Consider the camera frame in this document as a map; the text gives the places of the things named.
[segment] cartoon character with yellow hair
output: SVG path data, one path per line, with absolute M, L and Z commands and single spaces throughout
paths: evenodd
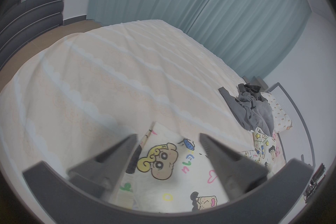
M 148 151 L 147 157 L 138 160 L 137 168 L 143 173 L 151 170 L 154 178 L 166 180 L 173 173 L 178 156 L 176 146 L 172 143 L 154 146 Z

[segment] gray clothing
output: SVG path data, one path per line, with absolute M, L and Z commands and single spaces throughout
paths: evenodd
M 272 107 L 265 101 L 259 101 L 250 92 L 239 93 L 237 98 L 221 87 L 218 89 L 236 120 L 246 130 L 262 129 L 264 134 L 271 136 L 274 130 Z

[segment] cartoon eye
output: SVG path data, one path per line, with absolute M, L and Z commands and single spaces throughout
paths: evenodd
M 168 155 L 166 152 L 162 152 L 161 154 L 161 159 L 167 159 L 168 158 Z
M 162 163 L 162 162 L 156 162 L 156 163 L 155 163 L 155 167 L 156 167 L 157 169 L 162 169 L 162 168 L 163 168 L 163 163 Z

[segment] brown tiled floor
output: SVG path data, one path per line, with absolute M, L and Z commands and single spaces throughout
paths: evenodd
M 40 51 L 48 48 L 54 44 L 57 40 L 62 37 L 67 36 L 71 33 L 84 33 L 92 29 L 101 27 L 101 25 L 92 20 L 83 20 L 75 22 L 66 26 L 60 26 L 52 29 L 33 41 L 29 42 L 27 45 L 22 47 L 17 53 L 13 55 L 12 58 L 5 64 L 5 66 L 0 71 L 0 92 L 5 87 L 5 85 L 13 78 L 15 73 L 19 68 L 31 57 L 38 54 Z

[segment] floor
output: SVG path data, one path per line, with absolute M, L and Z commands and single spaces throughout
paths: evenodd
M 97 22 L 94 22 L 93 20 L 83 20 L 66 26 L 54 28 L 40 35 L 33 41 L 29 42 L 17 53 L 15 53 L 0 71 L 0 92 L 5 87 L 5 85 L 13 78 L 19 68 L 27 60 L 38 54 L 40 51 L 48 48 L 57 40 L 67 36 L 68 34 L 84 33 L 92 29 L 97 29 L 99 27 L 101 27 L 101 25 Z
M 0 71 L 0 92 L 13 78 L 19 68 L 31 57 L 48 48 L 57 40 L 71 33 L 83 33 L 101 27 L 92 20 L 79 21 L 60 26 L 37 37 L 22 47 Z M 0 224 L 2 223 L 38 223 L 20 204 L 0 173 Z

